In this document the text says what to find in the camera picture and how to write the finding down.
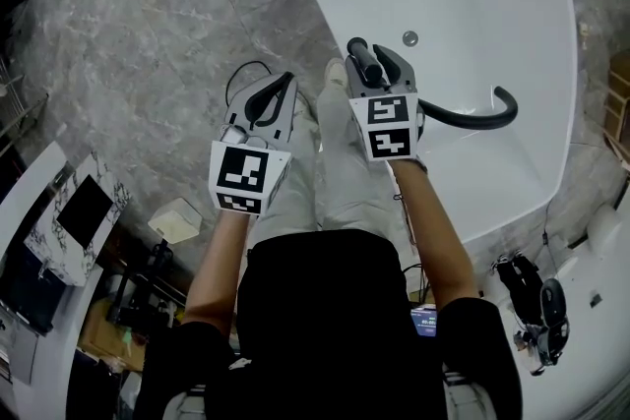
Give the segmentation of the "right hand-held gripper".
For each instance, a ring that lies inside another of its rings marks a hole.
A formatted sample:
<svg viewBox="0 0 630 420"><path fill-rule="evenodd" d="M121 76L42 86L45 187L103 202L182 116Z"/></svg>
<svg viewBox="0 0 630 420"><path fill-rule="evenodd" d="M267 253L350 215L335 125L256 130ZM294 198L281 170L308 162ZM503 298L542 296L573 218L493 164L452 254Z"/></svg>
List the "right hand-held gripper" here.
<svg viewBox="0 0 630 420"><path fill-rule="evenodd" d="M346 58L349 105L366 157L369 161L415 159L424 116L413 67L386 46L374 44L373 51L387 76L387 92L398 94L374 96L375 90L363 82L355 59Z"/></svg>

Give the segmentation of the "person's right forearm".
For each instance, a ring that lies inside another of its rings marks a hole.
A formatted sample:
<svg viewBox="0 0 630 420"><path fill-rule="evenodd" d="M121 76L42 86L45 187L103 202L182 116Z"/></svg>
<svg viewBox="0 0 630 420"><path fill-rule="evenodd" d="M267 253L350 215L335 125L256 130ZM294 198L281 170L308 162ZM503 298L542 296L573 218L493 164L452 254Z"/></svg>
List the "person's right forearm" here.
<svg viewBox="0 0 630 420"><path fill-rule="evenodd" d="M436 308L478 296L473 263L427 174L411 160L389 162L404 199Z"/></svg>

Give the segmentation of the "black trolley frame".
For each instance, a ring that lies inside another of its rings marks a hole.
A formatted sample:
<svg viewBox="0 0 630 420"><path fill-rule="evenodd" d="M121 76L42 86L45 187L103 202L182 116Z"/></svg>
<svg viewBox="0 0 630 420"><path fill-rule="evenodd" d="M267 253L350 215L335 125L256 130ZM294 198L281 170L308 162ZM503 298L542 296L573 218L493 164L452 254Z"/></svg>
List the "black trolley frame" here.
<svg viewBox="0 0 630 420"><path fill-rule="evenodd" d="M125 266L108 312L112 324L148 334L172 323L185 296L160 278L172 266L173 252L162 239L149 253Z"/></svg>

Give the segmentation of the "person's black shirt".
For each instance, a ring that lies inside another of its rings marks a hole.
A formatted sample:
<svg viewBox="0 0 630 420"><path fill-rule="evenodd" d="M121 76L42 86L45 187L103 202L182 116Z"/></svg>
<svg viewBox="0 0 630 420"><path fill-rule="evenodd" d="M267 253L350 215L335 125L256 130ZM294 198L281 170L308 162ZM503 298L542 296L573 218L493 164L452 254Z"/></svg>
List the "person's black shirt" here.
<svg viewBox="0 0 630 420"><path fill-rule="evenodd" d="M211 419L447 420L443 374L489 395L497 420L522 420L519 371L498 309L449 303L434 337L419 336L398 254L360 230L272 238L249 253L233 350L214 326L183 324L146 350L134 420L161 420L200 386ZM228 367L239 358L243 369Z"/></svg>

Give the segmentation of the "black square hob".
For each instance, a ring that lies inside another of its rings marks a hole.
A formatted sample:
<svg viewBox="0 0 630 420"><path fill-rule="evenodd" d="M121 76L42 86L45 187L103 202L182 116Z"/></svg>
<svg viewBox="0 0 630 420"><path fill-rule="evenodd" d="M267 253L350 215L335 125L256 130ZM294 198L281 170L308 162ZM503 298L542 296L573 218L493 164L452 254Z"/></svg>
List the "black square hob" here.
<svg viewBox="0 0 630 420"><path fill-rule="evenodd" d="M112 205L113 201L88 175L59 213L57 222L87 249Z"/></svg>

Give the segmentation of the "white counter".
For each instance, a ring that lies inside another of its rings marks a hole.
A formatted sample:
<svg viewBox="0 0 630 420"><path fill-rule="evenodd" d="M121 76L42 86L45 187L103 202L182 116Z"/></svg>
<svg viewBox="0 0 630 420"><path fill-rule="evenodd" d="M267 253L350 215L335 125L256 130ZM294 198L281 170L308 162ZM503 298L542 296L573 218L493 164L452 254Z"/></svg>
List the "white counter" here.
<svg viewBox="0 0 630 420"><path fill-rule="evenodd" d="M73 172L65 152L53 141L0 202L0 266L28 236Z"/></svg>

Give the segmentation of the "white ceramic fixture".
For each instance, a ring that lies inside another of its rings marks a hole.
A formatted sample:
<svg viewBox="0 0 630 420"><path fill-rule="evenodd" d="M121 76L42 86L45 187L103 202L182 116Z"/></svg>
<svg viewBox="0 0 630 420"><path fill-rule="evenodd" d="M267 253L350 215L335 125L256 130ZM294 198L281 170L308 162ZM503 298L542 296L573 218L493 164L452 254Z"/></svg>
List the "white ceramic fixture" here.
<svg viewBox="0 0 630 420"><path fill-rule="evenodd" d="M630 420L630 195L547 270L564 289L570 335L539 377L514 351L524 420Z"/></svg>

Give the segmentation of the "small waist screen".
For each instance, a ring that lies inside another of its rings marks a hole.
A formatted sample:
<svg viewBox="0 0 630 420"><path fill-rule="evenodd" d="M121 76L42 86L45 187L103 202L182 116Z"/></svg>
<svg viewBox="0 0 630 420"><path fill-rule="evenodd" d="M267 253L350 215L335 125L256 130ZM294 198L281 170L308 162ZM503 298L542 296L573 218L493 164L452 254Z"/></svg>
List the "small waist screen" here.
<svg viewBox="0 0 630 420"><path fill-rule="evenodd" d="M413 308L411 317L419 336L434 337L437 330L437 310L434 305Z"/></svg>

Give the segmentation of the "marble pattern cabinet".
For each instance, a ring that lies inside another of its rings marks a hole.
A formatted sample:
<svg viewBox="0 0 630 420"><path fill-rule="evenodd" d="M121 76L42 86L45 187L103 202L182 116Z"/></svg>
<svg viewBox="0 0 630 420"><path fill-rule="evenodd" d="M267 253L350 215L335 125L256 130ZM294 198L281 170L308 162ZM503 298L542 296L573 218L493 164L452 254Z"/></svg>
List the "marble pattern cabinet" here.
<svg viewBox="0 0 630 420"><path fill-rule="evenodd" d="M57 222L57 217L88 175L91 175L109 196L113 205L95 233L92 243L87 249L83 249ZM93 151L61 186L60 191L31 229L24 244L65 284L83 286L130 199L128 189L115 177L104 158Z"/></svg>

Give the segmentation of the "person's right white shoe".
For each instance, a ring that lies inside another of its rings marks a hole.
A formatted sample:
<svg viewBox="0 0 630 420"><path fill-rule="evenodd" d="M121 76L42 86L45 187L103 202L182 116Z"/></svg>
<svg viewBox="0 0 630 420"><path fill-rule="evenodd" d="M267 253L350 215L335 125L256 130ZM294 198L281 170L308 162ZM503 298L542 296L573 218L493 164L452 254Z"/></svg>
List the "person's right white shoe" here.
<svg viewBox="0 0 630 420"><path fill-rule="evenodd" d="M331 59L326 66L324 80L327 86L335 85L345 89L348 85L345 61L341 58Z"/></svg>

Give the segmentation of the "cream plastic box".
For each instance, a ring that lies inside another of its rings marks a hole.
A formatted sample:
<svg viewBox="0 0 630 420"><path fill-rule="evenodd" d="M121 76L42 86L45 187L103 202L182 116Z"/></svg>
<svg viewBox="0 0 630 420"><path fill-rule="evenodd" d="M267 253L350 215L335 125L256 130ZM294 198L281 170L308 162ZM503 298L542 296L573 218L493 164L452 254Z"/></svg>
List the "cream plastic box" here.
<svg viewBox="0 0 630 420"><path fill-rule="evenodd" d="M148 226L168 244L199 235L202 216L183 198L177 198L155 211Z"/></svg>

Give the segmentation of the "white bathtub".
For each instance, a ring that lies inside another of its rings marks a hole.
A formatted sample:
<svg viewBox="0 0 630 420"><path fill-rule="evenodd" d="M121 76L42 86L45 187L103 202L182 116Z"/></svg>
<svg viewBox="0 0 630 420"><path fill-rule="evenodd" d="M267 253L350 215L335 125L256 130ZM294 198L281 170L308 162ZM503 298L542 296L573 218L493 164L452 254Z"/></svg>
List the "white bathtub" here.
<svg viewBox="0 0 630 420"><path fill-rule="evenodd" d="M509 126L467 132L428 121L419 147L460 238L471 241L545 206L557 192L574 120L573 0L317 0L339 47L359 36L412 65L420 96L460 113L519 106ZM414 30L415 47L403 33Z"/></svg>

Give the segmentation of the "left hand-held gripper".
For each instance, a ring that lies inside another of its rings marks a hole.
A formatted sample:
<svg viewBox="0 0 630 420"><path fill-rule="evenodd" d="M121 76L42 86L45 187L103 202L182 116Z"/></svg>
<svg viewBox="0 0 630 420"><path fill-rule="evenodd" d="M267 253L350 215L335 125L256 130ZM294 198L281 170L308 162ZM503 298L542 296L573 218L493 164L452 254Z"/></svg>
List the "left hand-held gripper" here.
<svg viewBox="0 0 630 420"><path fill-rule="evenodd" d="M293 73L258 79L233 97L210 152L209 192L215 207L264 215L277 195L292 161L286 151L266 141L288 141L292 131L297 79ZM259 137L249 137L255 130Z"/></svg>

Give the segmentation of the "person's left forearm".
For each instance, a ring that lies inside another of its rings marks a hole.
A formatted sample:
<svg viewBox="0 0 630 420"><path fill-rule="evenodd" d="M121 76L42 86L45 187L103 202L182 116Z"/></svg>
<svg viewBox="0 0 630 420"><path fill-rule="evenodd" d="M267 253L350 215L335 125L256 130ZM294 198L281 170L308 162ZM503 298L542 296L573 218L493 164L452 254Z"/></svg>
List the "person's left forearm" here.
<svg viewBox="0 0 630 420"><path fill-rule="evenodd" d="M250 214L222 211L187 294L183 324L204 323L229 337Z"/></svg>

